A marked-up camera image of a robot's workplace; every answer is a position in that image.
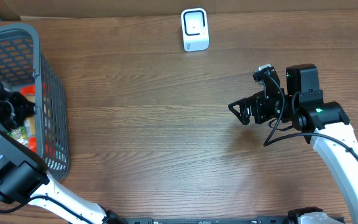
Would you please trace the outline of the green tea carton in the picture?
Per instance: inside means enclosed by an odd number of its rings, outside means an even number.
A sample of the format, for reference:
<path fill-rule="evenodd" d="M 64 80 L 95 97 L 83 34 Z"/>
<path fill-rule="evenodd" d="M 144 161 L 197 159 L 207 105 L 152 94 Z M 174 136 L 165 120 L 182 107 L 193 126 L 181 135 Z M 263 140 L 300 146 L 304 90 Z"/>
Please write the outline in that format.
<path fill-rule="evenodd" d="M 19 143 L 23 144 L 24 146 L 29 145 L 29 138 L 27 137 L 26 128 L 24 126 L 20 126 L 17 129 L 9 131 L 7 133 L 11 138 L 15 139 Z"/>

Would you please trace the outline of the orange spaghetti packet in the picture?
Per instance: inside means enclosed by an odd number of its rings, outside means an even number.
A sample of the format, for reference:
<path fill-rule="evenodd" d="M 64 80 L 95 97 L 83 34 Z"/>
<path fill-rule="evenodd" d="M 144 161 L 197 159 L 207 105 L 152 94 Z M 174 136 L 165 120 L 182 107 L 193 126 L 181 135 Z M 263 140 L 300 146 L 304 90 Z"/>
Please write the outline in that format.
<path fill-rule="evenodd" d="M 19 92 L 26 97 L 30 102 L 35 103 L 35 85 L 28 85 L 19 90 Z M 37 152 L 37 140 L 35 129 L 35 116 L 28 117 L 24 121 L 24 127 L 27 135 L 26 146 L 33 152 Z"/>

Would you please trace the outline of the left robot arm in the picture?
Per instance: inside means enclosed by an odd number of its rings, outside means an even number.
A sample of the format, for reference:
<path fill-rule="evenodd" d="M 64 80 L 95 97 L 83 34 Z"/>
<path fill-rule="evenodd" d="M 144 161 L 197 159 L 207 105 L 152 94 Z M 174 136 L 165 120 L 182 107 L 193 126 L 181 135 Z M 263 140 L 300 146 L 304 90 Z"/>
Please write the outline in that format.
<path fill-rule="evenodd" d="M 35 104 L 18 91 L 0 85 L 0 201 L 46 209 L 68 223 L 125 223 L 125 219 L 89 202 L 55 180 L 45 161 L 7 132 L 34 115 Z"/>

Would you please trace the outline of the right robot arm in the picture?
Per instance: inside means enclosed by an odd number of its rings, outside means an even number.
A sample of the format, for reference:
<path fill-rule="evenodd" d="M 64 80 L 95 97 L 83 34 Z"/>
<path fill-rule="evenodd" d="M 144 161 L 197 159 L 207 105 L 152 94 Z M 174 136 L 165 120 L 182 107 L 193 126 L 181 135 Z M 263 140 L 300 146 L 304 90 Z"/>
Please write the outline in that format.
<path fill-rule="evenodd" d="M 268 122 L 271 132 L 264 146 L 304 137 L 328 167 L 344 197 L 353 223 L 358 223 L 358 141 L 348 115 L 335 101 L 324 102 L 318 69 L 307 63 L 285 70 L 287 88 L 280 86 L 276 69 L 260 66 L 252 74 L 263 89 L 228 105 L 247 125 Z"/>

